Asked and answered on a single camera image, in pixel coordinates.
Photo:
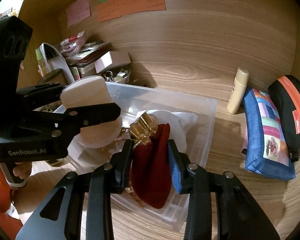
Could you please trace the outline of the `left hand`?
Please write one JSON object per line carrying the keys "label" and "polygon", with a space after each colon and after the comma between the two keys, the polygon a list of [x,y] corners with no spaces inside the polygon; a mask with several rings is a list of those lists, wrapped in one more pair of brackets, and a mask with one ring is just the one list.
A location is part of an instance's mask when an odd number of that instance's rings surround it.
{"label": "left hand", "polygon": [[32,172],[32,162],[15,163],[13,174],[20,179],[27,179]]}

